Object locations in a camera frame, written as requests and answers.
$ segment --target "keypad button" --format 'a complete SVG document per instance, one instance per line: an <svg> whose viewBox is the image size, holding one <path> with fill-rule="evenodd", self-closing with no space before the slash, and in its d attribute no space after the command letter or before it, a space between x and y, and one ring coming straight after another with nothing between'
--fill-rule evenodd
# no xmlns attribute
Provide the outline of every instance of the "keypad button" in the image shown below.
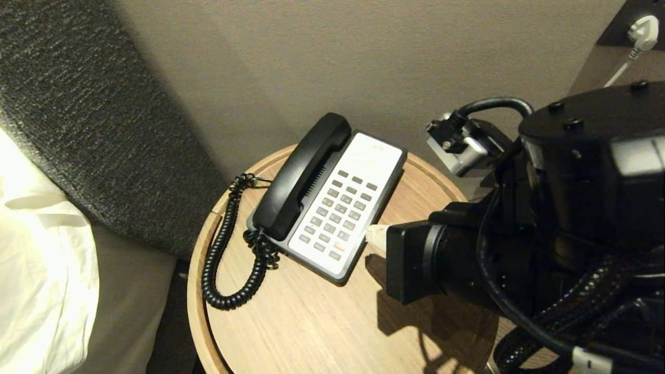
<svg viewBox="0 0 665 374"><path fill-rule="evenodd" d="M337 237L340 238L341 240L347 241L351 237L351 235L349 235L347 232L339 230Z"/></svg>
<svg viewBox="0 0 665 374"><path fill-rule="evenodd" d="M353 203L353 207L358 209L358 210L365 210L366 206L367 205L365 205L365 204L363 204L362 202L359 202L359 201L356 201L355 203Z"/></svg>
<svg viewBox="0 0 665 374"><path fill-rule="evenodd" d="M334 234L334 226L331 224L326 224L326 226L323 226L323 229L326 230L327 232Z"/></svg>
<svg viewBox="0 0 665 374"><path fill-rule="evenodd" d="M353 231L353 229L356 228L356 224L354 224L354 223L351 222L351 221L344 221L344 225L343 225L343 226L344 226L344 228L349 229L349 230L352 230L352 231Z"/></svg>

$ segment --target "wooden tabletop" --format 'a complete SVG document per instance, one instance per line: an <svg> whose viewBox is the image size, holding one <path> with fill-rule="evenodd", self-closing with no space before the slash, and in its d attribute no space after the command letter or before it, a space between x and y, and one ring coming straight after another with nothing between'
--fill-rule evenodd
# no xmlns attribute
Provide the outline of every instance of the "wooden tabletop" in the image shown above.
<svg viewBox="0 0 665 374"><path fill-rule="evenodd" d="M278 151L249 172L272 178L293 150ZM224 295L247 279L253 254L241 235L265 190L246 190L238 223L217 273ZM201 269L225 207L224 194L199 235L188 281L190 328L208 373L479 373L489 357L497 317L444 295L404 306L383 290L385 253L367 245L344 287L286 256L244 306L219 311L201 295ZM380 224L426 219L464 195L409 154Z"/></svg>

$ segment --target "coiled phone cord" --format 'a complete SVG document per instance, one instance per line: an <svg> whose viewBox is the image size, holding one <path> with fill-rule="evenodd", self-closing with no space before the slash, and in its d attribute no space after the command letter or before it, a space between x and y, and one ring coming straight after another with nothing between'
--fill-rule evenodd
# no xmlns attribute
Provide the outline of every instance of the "coiled phone cord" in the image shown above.
<svg viewBox="0 0 665 374"><path fill-rule="evenodd" d="M238 208L243 191L248 188L256 188L256 182L272 182L271 180L254 176L252 173L243 173L235 177L229 187L229 201L226 204L226 212L219 229L219 234L205 255L203 273L201 274L201 290L203 298L214 308L221 310L232 310L248 302L261 286L265 271L277 269L279 255L277 247L268 240L262 229L246 230L243 239L254 253L254 266L245 285L233 295L224 296L215 285L217 279L217 268L219 262L231 239L235 221L238 217Z"/></svg>

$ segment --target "telephone handset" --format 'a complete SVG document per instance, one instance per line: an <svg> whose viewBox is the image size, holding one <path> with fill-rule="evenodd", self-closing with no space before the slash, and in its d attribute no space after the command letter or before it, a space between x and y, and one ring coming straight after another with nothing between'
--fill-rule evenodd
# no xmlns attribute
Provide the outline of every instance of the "telephone handset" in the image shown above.
<svg viewBox="0 0 665 374"><path fill-rule="evenodd" d="M242 174L229 188L217 238L206 254L201 288L218 309L243 305L258 290L266 269L287 254L337 285L344 285L365 245L364 229L376 223L399 181L407 152L363 132L346 119L323 116L305 135L274 181ZM247 220L243 238L256 255L247 283L221 295L215 279L231 237L242 192L272 182Z"/></svg>

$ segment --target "white cable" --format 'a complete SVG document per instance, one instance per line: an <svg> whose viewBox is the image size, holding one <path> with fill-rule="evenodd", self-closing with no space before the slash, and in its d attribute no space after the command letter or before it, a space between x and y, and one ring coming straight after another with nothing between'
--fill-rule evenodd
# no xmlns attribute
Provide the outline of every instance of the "white cable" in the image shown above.
<svg viewBox="0 0 665 374"><path fill-rule="evenodd" d="M628 30L628 38L635 42L635 46L628 55L628 60L610 78L605 86L609 87L628 69L628 67L645 51L650 50L658 42L658 19L648 15L637 20Z"/></svg>

